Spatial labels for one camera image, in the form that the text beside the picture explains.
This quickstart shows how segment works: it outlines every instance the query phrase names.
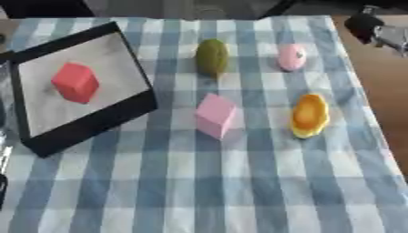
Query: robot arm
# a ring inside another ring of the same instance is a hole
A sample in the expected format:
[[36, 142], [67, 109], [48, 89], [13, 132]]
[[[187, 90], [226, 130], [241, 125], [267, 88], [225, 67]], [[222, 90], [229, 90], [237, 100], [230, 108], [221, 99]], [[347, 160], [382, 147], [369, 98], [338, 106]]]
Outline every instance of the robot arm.
[[408, 55], [408, 27], [386, 25], [373, 14], [373, 7], [366, 7], [344, 23], [349, 31], [363, 44], [374, 43], [377, 47], [389, 46], [402, 56]]

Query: plastic fruit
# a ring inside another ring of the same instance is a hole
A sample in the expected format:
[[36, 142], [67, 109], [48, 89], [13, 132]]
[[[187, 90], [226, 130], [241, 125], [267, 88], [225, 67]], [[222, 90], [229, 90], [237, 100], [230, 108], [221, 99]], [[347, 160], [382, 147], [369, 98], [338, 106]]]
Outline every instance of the plastic fruit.
[[227, 67], [228, 51], [218, 39], [204, 40], [196, 53], [196, 65], [201, 74], [218, 78]]

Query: pink toy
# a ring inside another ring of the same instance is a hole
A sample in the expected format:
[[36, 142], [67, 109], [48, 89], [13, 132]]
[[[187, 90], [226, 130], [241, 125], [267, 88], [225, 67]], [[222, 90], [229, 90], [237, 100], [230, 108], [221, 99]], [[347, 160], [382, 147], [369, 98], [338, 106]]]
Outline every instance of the pink toy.
[[306, 62], [306, 51], [298, 44], [282, 46], [279, 50], [278, 62], [286, 71], [299, 69]]
[[197, 129], [222, 139], [236, 115], [235, 104], [214, 94], [207, 94], [196, 111]]
[[87, 66], [65, 63], [51, 80], [63, 98], [86, 104], [97, 91], [99, 83]]

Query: wooden table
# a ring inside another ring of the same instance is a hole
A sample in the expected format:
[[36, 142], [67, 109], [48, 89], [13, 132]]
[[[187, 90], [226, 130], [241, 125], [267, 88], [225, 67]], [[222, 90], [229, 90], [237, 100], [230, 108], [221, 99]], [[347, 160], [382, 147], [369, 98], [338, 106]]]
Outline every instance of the wooden table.
[[[374, 114], [401, 170], [408, 177], [408, 58], [391, 49], [362, 45], [344, 27], [348, 16], [333, 16]], [[382, 16], [386, 24], [408, 25], [408, 15]], [[13, 34], [18, 20], [0, 20], [0, 31]]]

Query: pink ball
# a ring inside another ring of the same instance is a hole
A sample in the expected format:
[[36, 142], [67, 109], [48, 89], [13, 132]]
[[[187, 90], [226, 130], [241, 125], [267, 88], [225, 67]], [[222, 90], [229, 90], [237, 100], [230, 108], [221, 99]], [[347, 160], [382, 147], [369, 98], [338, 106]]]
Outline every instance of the pink ball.
[[303, 46], [290, 44], [281, 46], [279, 49], [278, 63], [286, 71], [302, 68], [306, 62], [306, 51]]

